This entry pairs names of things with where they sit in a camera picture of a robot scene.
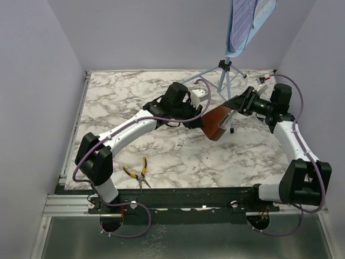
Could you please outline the brown wooden metronome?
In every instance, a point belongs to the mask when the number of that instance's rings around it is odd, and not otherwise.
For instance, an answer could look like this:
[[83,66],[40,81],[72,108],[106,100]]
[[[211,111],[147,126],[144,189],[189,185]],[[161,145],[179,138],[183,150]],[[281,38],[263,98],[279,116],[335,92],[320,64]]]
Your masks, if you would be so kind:
[[233,119],[236,114],[237,111],[223,104],[219,105],[201,117],[201,129],[208,139],[218,141],[227,130],[234,133]]

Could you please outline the light blue music stand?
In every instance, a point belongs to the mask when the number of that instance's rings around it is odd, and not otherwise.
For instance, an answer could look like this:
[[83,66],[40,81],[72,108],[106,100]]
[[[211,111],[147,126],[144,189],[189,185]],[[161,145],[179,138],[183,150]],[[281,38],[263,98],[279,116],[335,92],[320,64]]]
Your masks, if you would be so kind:
[[216,69],[221,69],[222,74],[218,85],[214,85],[217,93],[224,100],[231,98],[230,71],[235,70],[243,78],[247,77],[243,71],[233,65],[231,58],[238,57],[247,47],[247,44],[259,31],[264,22],[276,9],[277,1],[236,1],[232,0],[230,4],[229,23],[226,36],[225,59],[221,60],[217,67],[203,71],[191,78],[182,81],[185,84],[196,78],[202,78],[203,75]]

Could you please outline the sheet music page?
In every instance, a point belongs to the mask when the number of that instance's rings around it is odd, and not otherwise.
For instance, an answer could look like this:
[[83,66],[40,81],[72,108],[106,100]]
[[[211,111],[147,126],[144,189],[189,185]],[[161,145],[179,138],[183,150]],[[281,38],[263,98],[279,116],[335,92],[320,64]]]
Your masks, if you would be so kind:
[[233,0],[231,26],[228,48],[230,52],[236,52],[247,40],[253,28],[254,12],[257,1]]
[[254,21],[258,21],[261,16],[266,13],[271,7],[275,7],[275,0],[257,0],[257,5],[254,12]]

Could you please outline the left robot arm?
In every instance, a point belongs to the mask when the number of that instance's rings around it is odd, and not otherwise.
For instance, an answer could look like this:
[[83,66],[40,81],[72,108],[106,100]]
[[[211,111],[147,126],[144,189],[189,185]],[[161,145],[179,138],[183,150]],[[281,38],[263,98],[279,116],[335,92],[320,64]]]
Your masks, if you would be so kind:
[[137,138],[170,122],[200,128],[201,115],[206,110],[201,105],[203,101],[210,101],[209,89],[189,90],[174,82],[165,94],[147,102],[123,124],[99,135],[91,132],[84,135],[75,158],[76,169],[102,198],[101,207],[106,212],[114,213],[120,205],[119,192],[111,179],[113,158]]

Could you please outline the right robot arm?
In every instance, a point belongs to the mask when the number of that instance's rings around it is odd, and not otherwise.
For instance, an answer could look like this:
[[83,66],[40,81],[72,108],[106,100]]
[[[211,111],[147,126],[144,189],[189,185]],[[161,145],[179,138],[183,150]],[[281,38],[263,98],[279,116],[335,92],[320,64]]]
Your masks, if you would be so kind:
[[269,100],[262,99],[259,91],[250,86],[224,103],[245,116],[263,115],[289,163],[279,183],[259,184],[258,192],[249,196],[248,205],[256,212],[265,208],[268,201],[310,206],[324,203],[332,168],[320,161],[304,141],[295,117],[288,111],[291,96],[292,88],[286,84],[275,84]]

